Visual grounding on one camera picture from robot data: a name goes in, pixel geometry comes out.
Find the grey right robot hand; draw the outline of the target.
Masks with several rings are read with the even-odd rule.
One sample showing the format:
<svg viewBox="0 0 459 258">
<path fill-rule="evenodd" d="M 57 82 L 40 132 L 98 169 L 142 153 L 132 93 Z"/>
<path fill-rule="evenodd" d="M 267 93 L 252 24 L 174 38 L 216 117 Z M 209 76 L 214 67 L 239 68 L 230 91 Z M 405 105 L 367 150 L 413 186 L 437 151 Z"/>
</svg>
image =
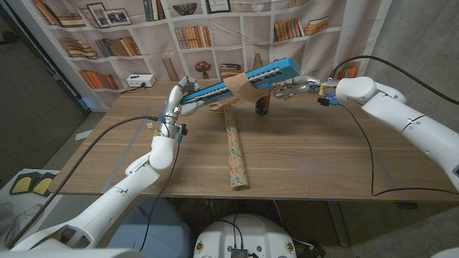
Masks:
<svg viewBox="0 0 459 258">
<path fill-rule="evenodd" d="M 325 96 L 329 92 L 333 94 L 338 82 L 338 80 L 330 78 L 319 79 L 310 75 L 301 75 L 277 83 L 273 90 L 273 97 L 288 100 L 295 95 L 305 93 L 317 93 L 320 96 Z"/>
</svg>

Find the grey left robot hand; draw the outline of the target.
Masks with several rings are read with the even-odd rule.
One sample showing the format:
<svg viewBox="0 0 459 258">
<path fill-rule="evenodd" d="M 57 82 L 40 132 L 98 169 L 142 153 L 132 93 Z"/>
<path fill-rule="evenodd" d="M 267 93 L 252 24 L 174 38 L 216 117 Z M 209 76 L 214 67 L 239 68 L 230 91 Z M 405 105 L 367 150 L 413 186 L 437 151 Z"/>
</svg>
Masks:
<svg viewBox="0 0 459 258">
<path fill-rule="evenodd" d="M 205 105 L 205 101 L 199 100 L 185 104 L 183 107 L 181 107 L 180 101 L 183 98 L 183 94 L 189 90 L 200 90 L 198 81 L 189 76 L 183 77 L 172 88 L 164 105 L 163 116 L 165 120 L 172 121 L 176 120 L 179 115 L 191 115 L 195 113 L 200 107 Z"/>
</svg>

